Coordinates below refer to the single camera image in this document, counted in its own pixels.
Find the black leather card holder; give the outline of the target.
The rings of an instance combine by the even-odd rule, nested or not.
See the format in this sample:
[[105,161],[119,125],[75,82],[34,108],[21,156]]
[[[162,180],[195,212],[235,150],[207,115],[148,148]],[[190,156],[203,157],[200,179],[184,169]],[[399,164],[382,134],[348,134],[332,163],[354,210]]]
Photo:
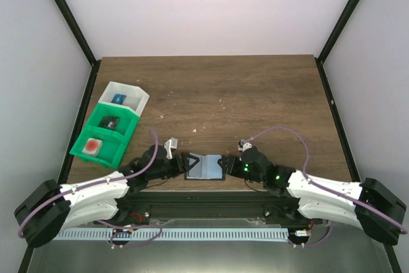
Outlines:
[[226,174],[222,173],[221,167],[217,164],[222,155],[191,154],[199,157],[200,162],[185,173],[185,180],[224,181],[226,179]]

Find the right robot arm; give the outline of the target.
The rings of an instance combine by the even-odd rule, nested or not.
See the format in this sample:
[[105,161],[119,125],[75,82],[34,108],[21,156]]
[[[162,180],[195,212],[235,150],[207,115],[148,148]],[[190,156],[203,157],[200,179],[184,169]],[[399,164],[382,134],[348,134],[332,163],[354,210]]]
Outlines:
[[217,163],[226,175],[260,183],[275,197],[297,199],[284,207],[290,223],[306,218],[349,224],[390,246],[408,234],[403,226],[406,205],[376,179],[340,182],[311,176],[305,170],[273,164],[255,147],[245,147],[240,156],[223,156]]

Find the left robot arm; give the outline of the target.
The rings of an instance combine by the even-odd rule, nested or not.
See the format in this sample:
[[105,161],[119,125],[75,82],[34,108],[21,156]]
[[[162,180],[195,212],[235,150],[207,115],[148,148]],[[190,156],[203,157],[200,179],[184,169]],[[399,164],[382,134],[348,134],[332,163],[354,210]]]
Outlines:
[[173,154],[153,145],[140,158],[101,178],[75,184],[41,183],[14,211],[17,235],[31,248],[41,247],[66,229],[87,222],[113,220],[124,224],[130,207],[121,198],[145,189],[148,182],[189,172],[201,158],[191,153]]

